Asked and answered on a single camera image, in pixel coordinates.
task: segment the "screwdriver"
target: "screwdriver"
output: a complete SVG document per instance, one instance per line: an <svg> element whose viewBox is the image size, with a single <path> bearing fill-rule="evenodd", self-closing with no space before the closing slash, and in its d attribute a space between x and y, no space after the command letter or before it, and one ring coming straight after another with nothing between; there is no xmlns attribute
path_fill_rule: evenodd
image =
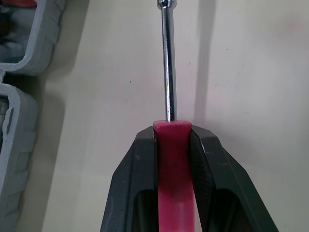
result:
<svg viewBox="0 0 309 232"><path fill-rule="evenodd" d="M278 232L250 177L209 130L177 120L173 10L162 13L166 120L139 132L115 170L101 232Z"/></svg>

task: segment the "gray plastic bin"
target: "gray plastic bin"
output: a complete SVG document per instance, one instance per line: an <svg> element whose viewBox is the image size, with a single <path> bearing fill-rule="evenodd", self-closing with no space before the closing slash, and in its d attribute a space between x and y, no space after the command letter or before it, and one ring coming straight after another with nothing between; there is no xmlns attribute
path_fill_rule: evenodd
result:
<svg viewBox="0 0 309 232"><path fill-rule="evenodd" d="M3 77L6 73L37 75L47 68L64 5L65 0L37 0L33 8L1 8L12 26L7 40L0 44L0 103L7 102L0 105L0 232L14 232L17 226L38 111L31 96L3 84Z"/></svg>
<svg viewBox="0 0 309 232"><path fill-rule="evenodd" d="M35 139L37 104L11 85L0 84L0 95L9 102L0 152L0 231L14 232L20 194L27 181L27 161Z"/></svg>
<svg viewBox="0 0 309 232"><path fill-rule="evenodd" d="M9 41L2 47L2 53L8 57L0 57L0 73L37 75L47 68L58 38L58 22L65 0L37 0L37 4L33 8L3 7L1 10L10 15L13 25L7 36Z"/></svg>

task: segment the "gray plastic container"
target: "gray plastic container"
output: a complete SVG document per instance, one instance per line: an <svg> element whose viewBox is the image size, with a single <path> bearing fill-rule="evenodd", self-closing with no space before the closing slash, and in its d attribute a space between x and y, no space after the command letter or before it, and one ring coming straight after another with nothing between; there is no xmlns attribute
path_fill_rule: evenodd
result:
<svg viewBox="0 0 309 232"><path fill-rule="evenodd" d="M19 198L27 181L26 168L34 144L38 109L31 96L11 85L0 84L0 95L9 102L0 152L0 231L14 232Z"/></svg>
<svg viewBox="0 0 309 232"><path fill-rule="evenodd" d="M12 27L0 44L0 99L8 101L7 111L0 107L0 121L4 118L0 133L0 232L14 232L17 227L18 204L27 182L38 111L31 96L3 84L3 77L6 73L37 75L47 68L64 5L65 0L37 0L37 7L33 8L1 8L10 16Z"/></svg>
<svg viewBox="0 0 309 232"><path fill-rule="evenodd" d="M5 72L37 75L48 66L53 46L59 34L59 17L64 9L65 0L37 0L37 7L4 7L13 22L12 31L7 36L15 42L8 41L2 47L0 57L0 78Z"/></svg>

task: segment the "screwdriver shaft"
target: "screwdriver shaft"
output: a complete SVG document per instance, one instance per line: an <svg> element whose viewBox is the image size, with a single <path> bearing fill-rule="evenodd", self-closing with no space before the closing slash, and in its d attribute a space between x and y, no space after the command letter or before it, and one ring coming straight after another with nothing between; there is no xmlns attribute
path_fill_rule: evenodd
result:
<svg viewBox="0 0 309 232"><path fill-rule="evenodd" d="M168 122L177 120L176 72L174 47L173 9L176 0L158 0L162 11L162 36L164 57L165 114Z"/></svg>

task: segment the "white wall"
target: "white wall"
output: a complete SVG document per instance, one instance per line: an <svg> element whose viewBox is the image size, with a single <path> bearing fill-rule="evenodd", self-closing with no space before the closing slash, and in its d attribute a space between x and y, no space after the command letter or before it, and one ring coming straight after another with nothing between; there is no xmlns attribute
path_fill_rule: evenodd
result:
<svg viewBox="0 0 309 232"><path fill-rule="evenodd" d="M178 0L179 119L215 133L281 232L309 231L309 1ZM68 0L40 77L19 232L98 232L111 176L164 118L156 0Z"/></svg>

